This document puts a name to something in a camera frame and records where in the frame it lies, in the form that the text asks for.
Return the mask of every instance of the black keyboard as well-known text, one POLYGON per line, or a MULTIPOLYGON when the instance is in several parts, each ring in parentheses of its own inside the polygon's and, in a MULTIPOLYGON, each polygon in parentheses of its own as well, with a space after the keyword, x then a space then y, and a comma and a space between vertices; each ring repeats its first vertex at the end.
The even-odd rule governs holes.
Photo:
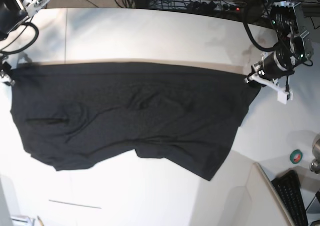
POLYGON ((272 184, 279 194, 296 226, 308 226, 308 218, 300 191, 300 181, 296 171, 291 170, 272 184))

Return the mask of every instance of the white tabletop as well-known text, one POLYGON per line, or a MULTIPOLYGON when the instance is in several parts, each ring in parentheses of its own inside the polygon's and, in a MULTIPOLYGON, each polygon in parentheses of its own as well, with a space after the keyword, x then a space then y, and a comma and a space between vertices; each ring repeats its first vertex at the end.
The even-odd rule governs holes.
MULTIPOLYGON (((250 72, 251 64, 261 58, 261 52, 251 44, 243 25, 224 19, 150 10, 91 8, 42 10, 35 16, 33 22, 40 29, 40 37, 24 53, 10 57, 9 62, 13 66, 27 61, 41 65, 135 61, 247 74, 250 72)), ((250 26, 250 28, 256 40, 265 47, 271 47, 277 41, 272 30, 257 26, 250 26)), ((1 42, 0 48, 11 42, 21 30, 18 29, 7 41, 1 42)), ((32 36, 32 29, 27 29, 26 34, 8 48, 8 51, 17 49, 32 36)), ((314 44, 314 49, 314 67, 300 66, 296 74, 291 77, 294 100, 288 105, 283 105, 277 102, 274 91, 269 88, 262 89, 239 128, 232 148, 232 155, 239 154, 247 157, 249 161, 260 162, 271 178, 286 169, 295 168, 301 174, 301 183, 304 188, 302 193, 306 205, 320 189, 320 178, 308 171, 309 163, 313 158, 312 142, 320 132, 320 67, 318 67, 320 46, 314 44), (296 149, 304 153, 304 158, 302 163, 294 166, 289 157, 296 149)), ((179 208, 175 216, 170 216, 169 209, 163 210, 163 217, 168 220, 149 225, 187 226, 191 219, 186 215, 192 214, 196 200, 199 200, 198 191, 202 189, 208 191, 213 185, 217 187, 218 178, 220 180, 224 178, 223 175, 218 174, 212 182, 205 182, 169 161, 139 159, 134 152, 106 160, 90 170, 56 173, 53 168, 31 159, 22 150, 21 139, 9 113, 11 90, 4 86, 0 89, 2 117, 0 134, 3 134, 1 139, 4 138, 6 142, 4 145, 1 143, 1 179, 7 180, 6 192, 11 190, 9 185, 14 185, 15 192, 11 195, 17 195, 19 211, 24 214, 35 214, 29 205, 32 200, 35 200, 31 198, 34 194, 39 195, 35 201, 43 208, 41 211, 41 207, 37 207, 37 212, 45 215, 48 198, 101 206, 103 203, 95 192, 104 192, 108 187, 105 192, 107 196, 104 195, 103 198, 106 200, 109 197, 113 200, 112 202, 117 202, 118 205, 114 207, 123 207, 126 211, 142 207, 142 202, 152 202, 152 198, 135 198, 144 193, 149 196, 158 195, 159 197, 155 196, 155 199, 164 209, 167 204, 179 208), (101 184, 95 183, 98 180, 97 177, 104 176, 105 181, 99 181, 101 184), (131 192, 122 194, 116 192, 128 190, 126 185, 132 186, 131 192), (169 192, 169 197, 165 197, 164 192, 169 192)), ((226 163, 231 162, 230 160, 232 157, 229 157, 226 163)), ((236 166, 234 167, 234 172, 237 174, 240 174, 239 170, 236 166)), ((246 183, 236 175, 234 180, 239 185, 246 183)), ((210 204, 215 198, 214 194, 208 196, 200 193, 200 196, 203 205, 210 204)), ((15 203, 11 204, 10 208, 17 211, 15 203)), ((104 204, 104 206, 112 212, 112 205, 104 204)), ((55 210, 64 211, 61 207, 64 206, 59 205, 59 209, 55 210)), ((148 214, 160 219, 161 215, 155 216, 153 210, 155 208, 149 205, 148 214)), ((215 215, 210 211, 204 214, 207 217, 215 215)), ((94 211, 88 215, 97 216, 94 211)), ((61 221, 69 222, 70 226, 74 225, 74 221, 63 213, 57 217, 61 217, 61 221)), ((117 219, 111 218, 109 225, 126 225, 125 221, 122 224, 115 224, 117 219)))

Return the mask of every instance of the black cloth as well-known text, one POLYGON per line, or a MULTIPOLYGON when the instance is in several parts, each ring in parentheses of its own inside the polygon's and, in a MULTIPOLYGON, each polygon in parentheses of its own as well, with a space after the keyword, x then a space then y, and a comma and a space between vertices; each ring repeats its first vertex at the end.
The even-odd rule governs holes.
POLYGON ((30 66, 13 71, 11 113, 25 151, 57 171, 135 150, 210 181, 260 91, 244 78, 153 63, 30 66))

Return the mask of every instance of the white table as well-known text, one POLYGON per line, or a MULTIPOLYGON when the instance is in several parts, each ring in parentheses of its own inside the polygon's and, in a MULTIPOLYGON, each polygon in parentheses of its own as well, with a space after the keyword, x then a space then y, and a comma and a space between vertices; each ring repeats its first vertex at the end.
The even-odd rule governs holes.
MULTIPOLYGON (((251 64, 261 58, 241 23, 217 18, 92 8, 42 10, 33 22, 40 29, 40 37, 24 53, 10 58, 13 66, 30 60, 41 65, 135 61, 247 74, 251 64)), ((265 47, 277 41, 269 29, 250 28, 265 47)), ((1 42, 0 48, 21 30, 1 42)), ((18 48, 32 36, 32 29, 27 29, 7 50, 18 48)), ((295 149, 304 153, 303 162, 295 169, 301 174, 304 202, 308 205, 320 189, 320 177, 308 171, 313 158, 312 142, 320 132, 320 46, 315 44, 314 49, 314 67, 300 66, 291 77, 293 102, 282 105, 274 91, 261 91, 238 130, 230 156, 211 182, 165 159, 140 159, 133 151, 90 170, 57 173, 23 151, 10 115, 11 90, 2 85, 0 173, 10 198, 10 211, 39 214, 48 225, 63 222, 87 226, 93 219, 111 226, 133 225, 130 222, 153 226, 215 225, 223 207, 202 210, 202 206, 212 205, 217 197, 227 198, 228 190, 235 185, 243 186, 252 162, 260 162, 270 178, 294 168, 289 156, 295 149), (228 184, 221 183, 226 180, 223 172, 228 172, 234 185, 222 187, 228 184), (96 209, 70 209, 49 202, 50 199, 103 208, 104 214, 96 209), (52 212, 54 221, 50 221, 52 212)))

